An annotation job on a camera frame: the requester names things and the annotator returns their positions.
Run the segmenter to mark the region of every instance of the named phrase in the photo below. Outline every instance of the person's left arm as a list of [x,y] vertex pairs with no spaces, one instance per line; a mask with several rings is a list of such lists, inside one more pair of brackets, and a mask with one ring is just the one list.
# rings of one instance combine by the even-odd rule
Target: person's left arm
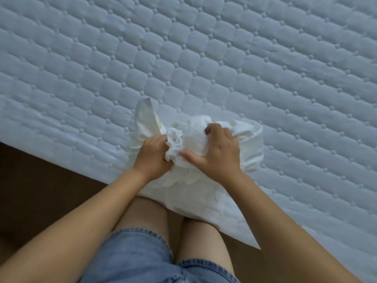
[[134,196],[172,167],[165,142],[166,135],[148,138],[130,170],[0,266],[0,282],[77,282]]

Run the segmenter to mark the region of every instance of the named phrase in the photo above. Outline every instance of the dark floor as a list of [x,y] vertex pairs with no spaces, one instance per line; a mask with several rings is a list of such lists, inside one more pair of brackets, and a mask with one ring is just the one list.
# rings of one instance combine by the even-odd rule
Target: dark floor
[[[0,143],[0,263],[105,184]],[[182,217],[169,214],[177,248]],[[261,251],[223,235],[241,282],[273,282]]]

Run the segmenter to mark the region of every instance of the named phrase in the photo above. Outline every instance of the blue shorts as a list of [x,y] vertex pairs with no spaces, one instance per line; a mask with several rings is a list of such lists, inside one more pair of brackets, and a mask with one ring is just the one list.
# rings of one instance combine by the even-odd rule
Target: blue shorts
[[128,228],[102,245],[80,283],[239,283],[221,266],[203,259],[173,263],[168,243],[156,233]]

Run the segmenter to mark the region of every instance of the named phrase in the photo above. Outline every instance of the hand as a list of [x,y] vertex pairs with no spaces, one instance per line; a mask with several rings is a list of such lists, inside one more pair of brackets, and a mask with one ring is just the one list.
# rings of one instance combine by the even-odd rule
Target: hand
[[205,157],[186,150],[180,152],[180,155],[209,178],[224,185],[242,173],[238,139],[233,137],[228,128],[222,128],[217,123],[209,124],[204,131],[210,135]]
[[165,152],[169,148],[166,141],[166,135],[149,137],[136,157],[132,169],[141,173],[148,182],[158,179],[174,165],[172,161],[165,160]]

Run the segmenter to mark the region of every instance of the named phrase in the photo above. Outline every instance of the white garment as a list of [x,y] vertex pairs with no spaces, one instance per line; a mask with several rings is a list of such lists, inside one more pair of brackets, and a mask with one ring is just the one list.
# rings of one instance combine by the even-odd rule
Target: white garment
[[[135,160],[143,141],[153,135],[167,134],[168,151],[166,160],[172,160],[174,166],[170,172],[151,185],[155,187],[172,186],[175,183],[190,185],[205,180],[206,176],[195,166],[179,155],[182,150],[188,150],[205,156],[208,149],[208,139],[205,128],[212,119],[209,116],[193,116],[188,121],[175,122],[169,128],[158,119],[154,113],[149,98],[141,99],[135,110],[135,132],[129,147],[129,167]],[[241,169],[245,173],[255,171],[263,160],[262,126],[252,120],[247,122],[231,120],[218,121],[224,128],[229,128],[233,136],[238,137],[240,148]]]

